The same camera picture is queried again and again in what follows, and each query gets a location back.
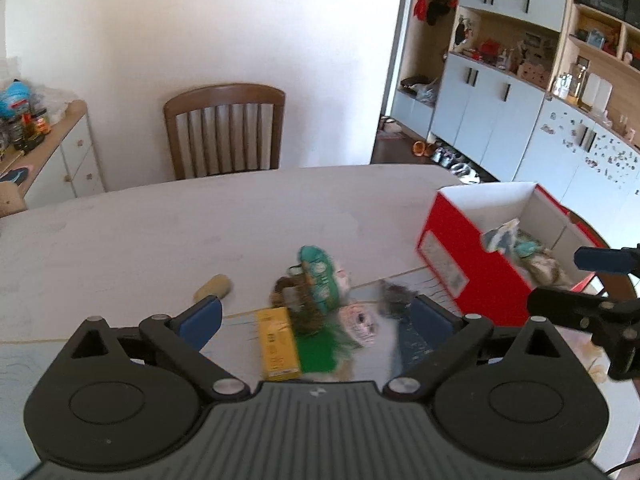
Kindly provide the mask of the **dark plastic bag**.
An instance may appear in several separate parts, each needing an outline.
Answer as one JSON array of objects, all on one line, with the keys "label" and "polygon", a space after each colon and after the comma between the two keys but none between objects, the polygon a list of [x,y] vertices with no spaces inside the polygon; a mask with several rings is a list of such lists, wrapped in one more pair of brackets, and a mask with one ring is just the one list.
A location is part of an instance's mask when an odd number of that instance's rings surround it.
[{"label": "dark plastic bag", "polygon": [[404,284],[381,280],[378,282],[378,314],[400,320],[407,315],[416,291]]}]

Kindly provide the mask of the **pink monster plush face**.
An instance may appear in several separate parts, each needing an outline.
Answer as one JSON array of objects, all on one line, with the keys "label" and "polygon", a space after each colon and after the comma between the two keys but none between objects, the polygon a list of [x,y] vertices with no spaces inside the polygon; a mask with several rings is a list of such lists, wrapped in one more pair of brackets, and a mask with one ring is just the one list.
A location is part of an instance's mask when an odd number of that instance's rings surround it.
[{"label": "pink monster plush face", "polygon": [[338,334],[342,341],[359,348],[371,347],[378,334],[378,322],[362,304],[348,304],[337,310]]}]

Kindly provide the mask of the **yellow rectangular box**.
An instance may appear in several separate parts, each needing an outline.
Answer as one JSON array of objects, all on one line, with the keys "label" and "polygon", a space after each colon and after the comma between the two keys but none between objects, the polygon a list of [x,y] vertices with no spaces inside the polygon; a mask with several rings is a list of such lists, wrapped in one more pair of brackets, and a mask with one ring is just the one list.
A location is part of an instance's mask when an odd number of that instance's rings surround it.
[{"label": "yellow rectangular box", "polygon": [[255,314],[255,320],[262,354],[262,378],[267,382],[282,382],[302,376],[288,309],[262,309]]}]

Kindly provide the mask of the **brown scrunchie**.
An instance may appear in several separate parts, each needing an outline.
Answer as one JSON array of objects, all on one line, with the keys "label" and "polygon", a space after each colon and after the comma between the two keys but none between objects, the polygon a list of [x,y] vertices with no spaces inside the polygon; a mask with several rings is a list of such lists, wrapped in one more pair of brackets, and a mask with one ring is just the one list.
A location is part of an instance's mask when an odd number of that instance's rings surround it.
[{"label": "brown scrunchie", "polygon": [[295,335],[311,336],[322,329],[324,315],[314,302],[303,274],[281,276],[274,284],[269,300],[270,307],[285,308],[288,311],[288,319]]}]

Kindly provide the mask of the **green cartoon plush pouch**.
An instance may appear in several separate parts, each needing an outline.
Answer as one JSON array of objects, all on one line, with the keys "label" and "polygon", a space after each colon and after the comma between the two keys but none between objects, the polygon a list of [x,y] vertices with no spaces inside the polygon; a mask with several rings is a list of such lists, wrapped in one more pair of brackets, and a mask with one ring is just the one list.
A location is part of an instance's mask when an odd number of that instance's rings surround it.
[{"label": "green cartoon plush pouch", "polygon": [[361,348],[344,330],[335,326],[323,326],[313,334],[295,335],[295,343],[304,375],[335,373]]}]

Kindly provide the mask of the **brown wooden chair right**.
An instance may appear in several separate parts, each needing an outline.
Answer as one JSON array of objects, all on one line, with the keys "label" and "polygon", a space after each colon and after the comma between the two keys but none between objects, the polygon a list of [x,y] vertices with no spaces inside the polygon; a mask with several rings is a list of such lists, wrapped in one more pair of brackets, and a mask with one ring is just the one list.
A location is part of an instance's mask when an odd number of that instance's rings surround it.
[{"label": "brown wooden chair right", "polygon": [[586,232],[598,243],[597,247],[579,247],[574,252],[574,265],[577,269],[596,274],[603,291],[615,300],[633,300],[638,292],[631,278],[639,277],[639,246],[620,249],[608,247],[602,237],[590,224],[574,211],[568,210],[570,222]]}]

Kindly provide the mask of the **brown wooden chair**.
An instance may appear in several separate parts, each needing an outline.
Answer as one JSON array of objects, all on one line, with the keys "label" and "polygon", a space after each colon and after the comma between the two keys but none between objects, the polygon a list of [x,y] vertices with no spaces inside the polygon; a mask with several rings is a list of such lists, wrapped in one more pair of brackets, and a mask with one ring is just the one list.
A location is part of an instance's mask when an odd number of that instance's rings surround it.
[{"label": "brown wooden chair", "polygon": [[574,211],[568,210],[570,222],[586,232],[598,243],[597,247],[579,247],[574,252],[574,265],[577,269],[596,274],[603,291],[615,300],[633,300],[638,292],[631,278],[639,277],[639,246],[620,249],[608,247],[602,237],[590,224]]},{"label": "brown wooden chair", "polygon": [[284,91],[265,84],[214,84],[169,99],[163,113],[175,178],[279,168],[285,102]]}]

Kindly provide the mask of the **wooden cork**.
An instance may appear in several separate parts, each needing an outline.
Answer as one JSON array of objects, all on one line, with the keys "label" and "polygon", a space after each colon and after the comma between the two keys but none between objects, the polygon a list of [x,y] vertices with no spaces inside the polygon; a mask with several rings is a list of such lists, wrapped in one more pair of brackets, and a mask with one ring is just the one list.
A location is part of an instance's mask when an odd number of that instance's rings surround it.
[{"label": "wooden cork", "polygon": [[196,304],[207,296],[224,299],[230,294],[231,289],[232,281],[230,278],[224,274],[216,274],[196,291],[193,295],[193,302]]}]

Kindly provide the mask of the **crumpled camouflage pouch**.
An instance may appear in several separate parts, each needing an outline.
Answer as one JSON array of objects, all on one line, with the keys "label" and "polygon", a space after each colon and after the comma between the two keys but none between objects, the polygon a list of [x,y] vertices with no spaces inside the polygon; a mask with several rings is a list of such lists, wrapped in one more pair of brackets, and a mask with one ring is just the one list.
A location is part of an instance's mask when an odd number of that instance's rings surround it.
[{"label": "crumpled camouflage pouch", "polygon": [[520,263],[535,286],[571,289],[574,285],[559,261],[545,252],[521,258]]}]

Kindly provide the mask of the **red cardboard shoe box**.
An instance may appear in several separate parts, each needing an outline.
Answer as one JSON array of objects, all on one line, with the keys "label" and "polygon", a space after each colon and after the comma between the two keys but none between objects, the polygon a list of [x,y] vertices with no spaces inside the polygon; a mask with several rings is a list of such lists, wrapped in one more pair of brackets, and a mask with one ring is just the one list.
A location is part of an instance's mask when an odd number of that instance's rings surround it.
[{"label": "red cardboard shoe box", "polygon": [[458,310],[521,326],[534,274],[516,254],[520,234],[536,242],[560,267],[566,287],[583,290],[592,274],[577,269],[578,248],[602,247],[585,226],[542,186],[498,182],[441,188],[416,245]]}]

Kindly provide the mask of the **white printed tissue pack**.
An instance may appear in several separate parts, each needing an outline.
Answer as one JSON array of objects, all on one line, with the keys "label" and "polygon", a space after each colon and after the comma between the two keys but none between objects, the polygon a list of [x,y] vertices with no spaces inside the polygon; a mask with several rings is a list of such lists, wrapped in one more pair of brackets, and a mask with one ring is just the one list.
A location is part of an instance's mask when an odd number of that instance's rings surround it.
[{"label": "white printed tissue pack", "polygon": [[514,218],[504,222],[498,228],[491,229],[482,234],[480,241],[485,252],[500,252],[506,254],[513,252],[516,241],[518,240],[518,232],[520,232],[520,220]]}]

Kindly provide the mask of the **brown wooden chair far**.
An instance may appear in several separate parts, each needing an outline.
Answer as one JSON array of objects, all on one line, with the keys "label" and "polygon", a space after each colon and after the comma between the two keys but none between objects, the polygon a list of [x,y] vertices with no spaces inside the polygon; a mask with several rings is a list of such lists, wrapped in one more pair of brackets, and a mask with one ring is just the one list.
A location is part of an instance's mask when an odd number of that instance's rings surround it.
[{"label": "brown wooden chair far", "polygon": [[285,102],[284,91],[265,84],[214,84],[169,99],[163,113],[175,178],[279,168]]}]

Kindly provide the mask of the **white drawer sideboard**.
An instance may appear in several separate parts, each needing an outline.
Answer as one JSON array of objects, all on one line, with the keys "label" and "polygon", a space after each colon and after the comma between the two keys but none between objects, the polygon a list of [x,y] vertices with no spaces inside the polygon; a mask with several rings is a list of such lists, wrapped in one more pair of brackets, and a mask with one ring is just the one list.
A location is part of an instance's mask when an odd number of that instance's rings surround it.
[{"label": "white drawer sideboard", "polygon": [[86,102],[68,104],[62,119],[29,153],[9,148],[1,177],[17,184],[30,209],[104,193]]}]

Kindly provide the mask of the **light blue wall cabinet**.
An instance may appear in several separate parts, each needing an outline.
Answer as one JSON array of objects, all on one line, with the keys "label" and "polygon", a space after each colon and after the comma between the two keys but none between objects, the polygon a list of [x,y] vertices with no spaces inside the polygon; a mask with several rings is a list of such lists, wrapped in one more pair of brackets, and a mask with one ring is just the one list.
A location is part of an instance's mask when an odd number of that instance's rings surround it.
[{"label": "light blue wall cabinet", "polygon": [[638,240],[636,23],[579,0],[402,0],[398,27],[390,118]]}]

